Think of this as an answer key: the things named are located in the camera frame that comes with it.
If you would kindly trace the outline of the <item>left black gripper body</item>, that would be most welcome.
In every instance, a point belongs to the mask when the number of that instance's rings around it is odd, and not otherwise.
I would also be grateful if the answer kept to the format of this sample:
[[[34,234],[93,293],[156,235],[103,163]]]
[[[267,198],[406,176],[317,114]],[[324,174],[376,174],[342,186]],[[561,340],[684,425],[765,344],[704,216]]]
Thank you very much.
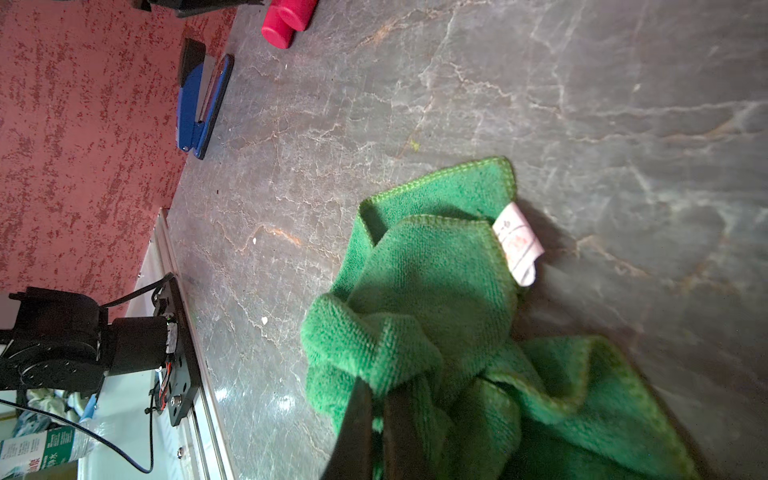
[[[131,5],[137,9],[151,12],[154,7],[175,12],[177,18],[202,15],[241,5],[263,5],[262,0],[134,0]]]

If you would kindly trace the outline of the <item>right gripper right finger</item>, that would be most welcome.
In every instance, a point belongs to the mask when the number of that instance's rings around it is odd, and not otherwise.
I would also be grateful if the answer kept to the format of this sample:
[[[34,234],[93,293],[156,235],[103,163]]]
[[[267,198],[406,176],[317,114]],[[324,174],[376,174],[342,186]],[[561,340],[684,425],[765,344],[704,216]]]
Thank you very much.
[[[384,478],[433,479],[411,413],[407,389],[391,391],[383,405]]]

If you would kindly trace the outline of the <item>green microfiber cloth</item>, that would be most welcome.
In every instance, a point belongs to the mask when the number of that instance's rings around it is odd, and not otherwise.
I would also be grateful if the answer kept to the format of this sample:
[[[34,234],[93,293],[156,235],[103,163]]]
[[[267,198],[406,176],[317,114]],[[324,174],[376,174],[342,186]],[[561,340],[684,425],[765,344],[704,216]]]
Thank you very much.
[[[364,200],[301,339],[306,395],[339,435],[357,378],[383,405],[407,389],[434,479],[695,479],[696,463],[621,351],[601,336],[517,341],[526,287],[501,237],[516,197],[503,157]]]

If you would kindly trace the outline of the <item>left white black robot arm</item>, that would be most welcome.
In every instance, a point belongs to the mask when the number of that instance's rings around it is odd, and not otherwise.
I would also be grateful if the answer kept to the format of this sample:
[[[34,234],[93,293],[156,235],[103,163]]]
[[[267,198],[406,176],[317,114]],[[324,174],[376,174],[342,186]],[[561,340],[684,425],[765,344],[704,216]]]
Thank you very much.
[[[177,111],[232,2],[1,5],[1,386],[93,392],[164,361],[162,323],[110,327],[187,154]]]

